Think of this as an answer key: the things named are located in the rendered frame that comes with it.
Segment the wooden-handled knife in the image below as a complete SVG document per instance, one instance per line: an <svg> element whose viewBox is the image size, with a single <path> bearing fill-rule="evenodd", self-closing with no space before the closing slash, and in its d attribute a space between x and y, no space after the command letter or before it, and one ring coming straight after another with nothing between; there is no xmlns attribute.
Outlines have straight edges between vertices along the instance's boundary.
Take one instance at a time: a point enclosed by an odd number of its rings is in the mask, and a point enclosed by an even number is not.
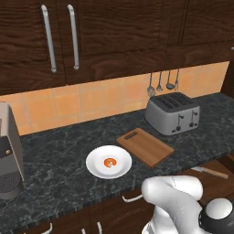
<svg viewBox="0 0 234 234"><path fill-rule="evenodd" d="M224 178L224 179L229 178L229 175L227 175L227 174L224 174L224 173L212 170L212 169L208 169L208 168L205 168L205 167L195 166L195 167L192 167L191 169L195 170L195 171L198 171L198 172L205 172L205 173L211 174L213 176L218 176L218 177L221 177L221 178Z"/></svg>

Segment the dark wood cupboard door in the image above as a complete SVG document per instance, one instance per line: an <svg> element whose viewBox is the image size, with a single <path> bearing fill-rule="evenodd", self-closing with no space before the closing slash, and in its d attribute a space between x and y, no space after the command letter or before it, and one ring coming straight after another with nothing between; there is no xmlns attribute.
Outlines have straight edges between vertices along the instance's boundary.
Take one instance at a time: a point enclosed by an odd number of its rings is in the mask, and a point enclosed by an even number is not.
<svg viewBox="0 0 234 234"><path fill-rule="evenodd" d="M172 42L185 0L56 0L66 82L71 84L175 69ZM80 67L74 54L68 5L75 11Z"/></svg>
<svg viewBox="0 0 234 234"><path fill-rule="evenodd" d="M188 0L182 45L204 45L232 40L234 0Z"/></svg>
<svg viewBox="0 0 234 234"><path fill-rule="evenodd" d="M42 5L48 9L55 73L51 71ZM0 0L0 95L65 84L56 0Z"/></svg>

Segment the hanging metal slotted spoon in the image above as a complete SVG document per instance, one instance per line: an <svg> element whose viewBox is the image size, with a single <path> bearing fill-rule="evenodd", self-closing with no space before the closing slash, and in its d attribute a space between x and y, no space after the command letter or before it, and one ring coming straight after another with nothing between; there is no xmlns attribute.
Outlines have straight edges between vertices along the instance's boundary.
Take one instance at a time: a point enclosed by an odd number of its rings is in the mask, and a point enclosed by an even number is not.
<svg viewBox="0 0 234 234"><path fill-rule="evenodd" d="M152 86L152 80L153 80L153 73L150 73L150 83L149 83L149 87L147 88L147 93L149 97L152 97L155 95L155 89Z"/></svg>

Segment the open dark wood drawer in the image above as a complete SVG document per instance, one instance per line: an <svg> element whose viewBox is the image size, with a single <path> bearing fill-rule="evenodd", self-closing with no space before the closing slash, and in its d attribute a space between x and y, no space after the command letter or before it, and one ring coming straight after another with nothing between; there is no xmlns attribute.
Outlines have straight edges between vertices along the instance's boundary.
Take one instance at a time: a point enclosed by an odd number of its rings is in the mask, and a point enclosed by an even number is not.
<svg viewBox="0 0 234 234"><path fill-rule="evenodd" d="M205 163L203 167L226 174L229 178L225 179L192 169L179 173L180 176L196 176L202 183L204 192L199 204L205 206L214 198L234 199L234 154L227 154L224 157Z"/></svg>

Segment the hanging metal ladle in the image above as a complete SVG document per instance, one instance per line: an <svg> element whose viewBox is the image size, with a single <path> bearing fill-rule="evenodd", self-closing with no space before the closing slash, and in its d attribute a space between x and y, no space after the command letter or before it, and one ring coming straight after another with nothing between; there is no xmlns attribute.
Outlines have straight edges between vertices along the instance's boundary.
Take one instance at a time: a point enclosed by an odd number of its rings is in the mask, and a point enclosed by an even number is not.
<svg viewBox="0 0 234 234"><path fill-rule="evenodd" d="M171 74L171 70L168 70L168 77L167 77L167 83L166 83L166 88L168 90L172 90L175 87L175 85L170 82L170 74Z"/></svg>

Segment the wooden cutting board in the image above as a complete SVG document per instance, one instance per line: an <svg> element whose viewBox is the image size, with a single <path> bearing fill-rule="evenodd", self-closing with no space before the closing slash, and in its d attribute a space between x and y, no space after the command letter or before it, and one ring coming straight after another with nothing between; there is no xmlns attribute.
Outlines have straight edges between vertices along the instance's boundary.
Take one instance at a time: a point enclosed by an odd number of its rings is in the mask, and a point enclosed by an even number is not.
<svg viewBox="0 0 234 234"><path fill-rule="evenodd" d="M149 167L156 166L175 151L141 128L118 137L116 142Z"/></svg>

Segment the dark wood drawer front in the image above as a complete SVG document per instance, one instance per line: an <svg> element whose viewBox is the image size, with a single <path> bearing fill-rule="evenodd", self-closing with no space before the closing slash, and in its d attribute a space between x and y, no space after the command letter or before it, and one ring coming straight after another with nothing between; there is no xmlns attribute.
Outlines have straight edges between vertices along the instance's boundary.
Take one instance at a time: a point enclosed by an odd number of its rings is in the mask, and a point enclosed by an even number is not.
<svg viewBox="0 0 234 234"><path fill-rule="evenodd" d="M99 234L97 222L101 223L102 234L142 234L144 226L154 214L154 206L143 198L125 203L126 198L137 197L139 189L106 198L90 207L90 234Z"/></svg>

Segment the white round plate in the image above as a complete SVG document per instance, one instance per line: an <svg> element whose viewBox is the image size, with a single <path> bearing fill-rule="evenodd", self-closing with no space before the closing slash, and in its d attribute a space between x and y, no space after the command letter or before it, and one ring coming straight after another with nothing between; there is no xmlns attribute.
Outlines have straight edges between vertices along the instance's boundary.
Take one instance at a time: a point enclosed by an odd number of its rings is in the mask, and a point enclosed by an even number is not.
<svg viewBox="0 0 234 234"><path fill-rule="evenodd" d="M117 165L111 168L104 165L106 158L114 158ZM116 145L104 145L92 150L86 158L87 169L94 175L103 179L114 179L124 176L132 166L130 154Z"/></svg>

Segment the orange piece of meat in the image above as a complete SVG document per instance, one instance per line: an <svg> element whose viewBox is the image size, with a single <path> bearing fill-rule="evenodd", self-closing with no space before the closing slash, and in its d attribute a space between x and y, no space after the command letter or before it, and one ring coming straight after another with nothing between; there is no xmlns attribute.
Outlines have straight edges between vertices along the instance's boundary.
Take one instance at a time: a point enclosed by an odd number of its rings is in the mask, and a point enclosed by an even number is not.
<svg viewBox="0 0 234 234"><path fill-rule="evenodd" d="M104 160L104 165L111 168L114 165L117 165L117 161L114 158L106 158Z"/></svg>

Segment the dark wood tall cupboard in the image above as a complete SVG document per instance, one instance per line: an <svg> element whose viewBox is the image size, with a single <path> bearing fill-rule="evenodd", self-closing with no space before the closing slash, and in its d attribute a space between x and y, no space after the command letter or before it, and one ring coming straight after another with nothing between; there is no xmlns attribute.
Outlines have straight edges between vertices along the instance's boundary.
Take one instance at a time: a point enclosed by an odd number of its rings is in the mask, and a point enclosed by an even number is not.
<svg viewBox="0 0 234 234"><path fill-rule="evenodd" d="M234 46L231 48L231 59L220 92L234 99Z"/></svg>

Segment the grey coffee machine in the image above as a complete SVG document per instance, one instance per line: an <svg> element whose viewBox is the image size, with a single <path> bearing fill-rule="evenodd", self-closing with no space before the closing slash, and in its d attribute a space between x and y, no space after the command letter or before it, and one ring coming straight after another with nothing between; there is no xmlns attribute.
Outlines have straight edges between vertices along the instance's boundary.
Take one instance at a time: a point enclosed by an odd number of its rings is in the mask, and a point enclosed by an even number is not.
<svg viewBox="0 0 234 234"><path fill-rule="evenodd" d="M13 199L24 190L23 150L14 114L0 102L0 199Z"/></svg>

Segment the silver four-slot toaster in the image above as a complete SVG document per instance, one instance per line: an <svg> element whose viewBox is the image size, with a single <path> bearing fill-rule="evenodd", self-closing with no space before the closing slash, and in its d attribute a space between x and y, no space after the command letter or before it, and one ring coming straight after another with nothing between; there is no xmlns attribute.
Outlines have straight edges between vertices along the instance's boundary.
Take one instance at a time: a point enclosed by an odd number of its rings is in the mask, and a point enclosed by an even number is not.
<svg viewBox="0 0 234 234"><path fill-rule="evenodd" d="M163 135L194 130L199 124L200 106L181 92L151 97L144 118Z"/></svg>

